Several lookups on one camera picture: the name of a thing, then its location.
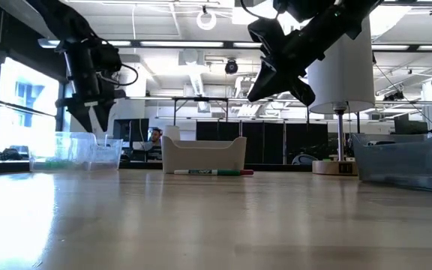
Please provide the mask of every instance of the camera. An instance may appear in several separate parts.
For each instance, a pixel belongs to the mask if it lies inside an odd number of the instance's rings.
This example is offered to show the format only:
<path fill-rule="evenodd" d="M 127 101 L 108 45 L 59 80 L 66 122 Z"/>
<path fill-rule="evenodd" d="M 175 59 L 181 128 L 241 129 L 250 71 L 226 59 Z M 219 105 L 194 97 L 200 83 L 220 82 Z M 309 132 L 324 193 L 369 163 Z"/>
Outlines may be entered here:
<path fill-rule="evenodd" d="M 226 71 L 226 74 L 229 75 L 233 75 L 236 72 L 238 72 L 238 64 L 236 64 L 236 60 L 235 59 L 228 60 L 228 63 L 226 64 L 224 71 Z"/>

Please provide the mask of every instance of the wooden table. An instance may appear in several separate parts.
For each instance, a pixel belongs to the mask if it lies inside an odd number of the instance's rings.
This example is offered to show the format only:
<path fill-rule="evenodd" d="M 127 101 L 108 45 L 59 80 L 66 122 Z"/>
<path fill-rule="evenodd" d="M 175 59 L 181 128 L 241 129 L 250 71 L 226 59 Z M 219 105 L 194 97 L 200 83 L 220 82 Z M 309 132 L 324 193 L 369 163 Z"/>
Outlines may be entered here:
<path fill-rule="evenodd" d="M 311 173 L 0 175 L 0 269 L 432 269 L 432 193 Z"/>

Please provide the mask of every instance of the plastic bin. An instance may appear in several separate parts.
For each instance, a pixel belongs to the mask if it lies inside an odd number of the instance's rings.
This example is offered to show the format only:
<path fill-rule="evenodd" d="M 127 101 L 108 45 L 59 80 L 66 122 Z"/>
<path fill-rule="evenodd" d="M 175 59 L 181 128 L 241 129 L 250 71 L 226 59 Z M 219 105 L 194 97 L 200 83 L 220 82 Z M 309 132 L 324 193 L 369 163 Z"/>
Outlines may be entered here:
<path fill-rule="evenodd" d="M 243 170 L 246 138 L 232 142 L 181 141 L 163 136 L 163 172 L 175 170 Z"/>
<path fill-rule="evenodd" d="M 117 170 L 121 139 L 96 140 L 92 133 L 57 132 L 29 146 L 31 171 Z"/>
<path fill-rule="evenodd" d="M 432 137 L 353 134 L 352 139 L 360 180 L 432 190 Z"/>

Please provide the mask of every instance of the black robotic arm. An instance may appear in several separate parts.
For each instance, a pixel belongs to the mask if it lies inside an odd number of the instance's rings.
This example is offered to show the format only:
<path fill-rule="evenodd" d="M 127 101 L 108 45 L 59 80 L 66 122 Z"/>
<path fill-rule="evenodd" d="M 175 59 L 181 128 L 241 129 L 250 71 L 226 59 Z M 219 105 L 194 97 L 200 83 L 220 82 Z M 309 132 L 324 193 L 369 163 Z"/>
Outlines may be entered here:
<path fill-rule="evenodd" d="M 73 97 L 56 101 L 88 131 L 93 106 L 97 120 L 107 130 L 110 110 L 116 98 L 124 98 L 123 90 L 115 90 L 114 73 L 121 70 L 119 51 L 92 30 L 88 21 L 72 7 L 59 0 L 26 0 L 44 19 L 48 29 L 60 40 L 56 52 L 64 53 Z"/>
<path fill-rule="evenodd" d="M 290 92 L 304 105 L 315 100 L 311 87 L 302 82 L 306 68 L 323 60 L 324 52 L 343 35 L 356 39 L 362 21 L 383 0 L 274 0 L 279 14 L 287 11 L 300 23 L 311 19 L 301 30 L 283 33 L 276 19 L 259 18 L 248 26 L 250 36 L 262 43 L 261 71 L 247 96 L 249 101 Z"/>

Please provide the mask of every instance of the green marker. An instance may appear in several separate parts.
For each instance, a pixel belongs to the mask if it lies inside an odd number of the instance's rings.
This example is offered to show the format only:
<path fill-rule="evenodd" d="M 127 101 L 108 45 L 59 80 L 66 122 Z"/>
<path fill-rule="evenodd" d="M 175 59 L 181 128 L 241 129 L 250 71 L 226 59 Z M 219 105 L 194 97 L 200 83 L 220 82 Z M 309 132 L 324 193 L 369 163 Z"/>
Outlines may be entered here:
<path fill-rule="evenodd" d="M 176 175 L 186 176 L 252 176 L 252 169 L 178 169 L 174 171 Z"/>

